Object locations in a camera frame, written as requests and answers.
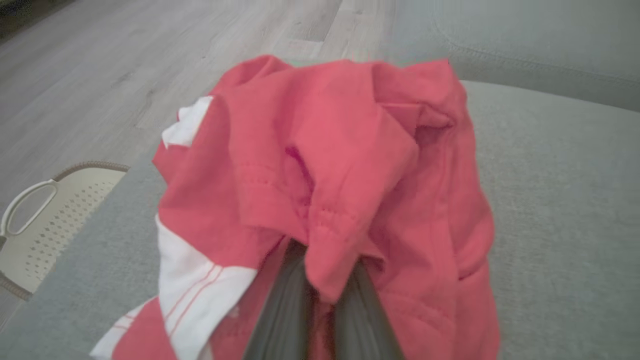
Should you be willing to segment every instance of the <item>red garment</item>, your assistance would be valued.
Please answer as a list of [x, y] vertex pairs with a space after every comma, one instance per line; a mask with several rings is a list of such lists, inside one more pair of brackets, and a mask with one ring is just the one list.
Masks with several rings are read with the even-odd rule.
[[[407, 359], [495, 359], [493, 221], [465, 103], [446, 61], [293, 68], [262, 56], [228, 71], [154, 159], [168, 183], [159, 298], [92, 355], [240, 359], [295, 238], [325, 301], [317, 319], [363, 256]], [[223, 313], [203, 320], [211, 311]], [[329, 359], [326, 322], [313, 331], [311, 358]]]

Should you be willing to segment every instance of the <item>dark object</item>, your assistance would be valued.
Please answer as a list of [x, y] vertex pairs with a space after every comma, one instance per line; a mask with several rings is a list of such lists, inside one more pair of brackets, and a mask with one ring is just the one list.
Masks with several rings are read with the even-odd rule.
[[[292, 241], [244, 352], [244, 360], [308, 357], [315, 294], [304, 266], [306, 248]], [[337, 360], [404, 360], [369, 274], [359, 261], [335, 306]]]

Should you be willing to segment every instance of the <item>wooden floor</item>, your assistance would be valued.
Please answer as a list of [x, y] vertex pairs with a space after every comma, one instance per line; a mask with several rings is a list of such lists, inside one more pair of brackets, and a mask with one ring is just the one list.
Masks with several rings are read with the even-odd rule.
[[[395, 0], [71, 2], [0, 45], [0, 211], [74, 163], [133, 164], [179, 106], [239, 61], [384, 60], [394, 8]], [[0, 295], [1, 327], [2, 308], [13, 305]]]

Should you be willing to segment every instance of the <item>white plastic basket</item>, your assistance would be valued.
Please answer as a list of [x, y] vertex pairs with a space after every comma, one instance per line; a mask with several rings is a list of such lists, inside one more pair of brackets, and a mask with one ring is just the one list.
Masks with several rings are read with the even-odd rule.
[[[51, 180], [30, 186], [13, 199], [0, 223], [0, 286], [27, 300], [89, 214], [128, 169], [104, 161], [80, 163]], [[12, 232], [15, 210], [43, 188], [51, 189], [50, 196], [20, 229]]]

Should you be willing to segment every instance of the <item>gray upholstery fabric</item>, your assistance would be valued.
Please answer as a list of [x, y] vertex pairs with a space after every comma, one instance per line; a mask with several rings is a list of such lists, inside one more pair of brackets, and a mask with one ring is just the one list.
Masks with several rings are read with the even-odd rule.
[[399, 0], [390, 58], [640, 111], [640, 2]]
[[[640, 113], [465, 85], [497, 226], [501, 358], [640, 359]], [[120, 315], [155, 293], [153, 216], [164, 185], [149, 159], [0, 335], [5, 358], [86, 359]]]

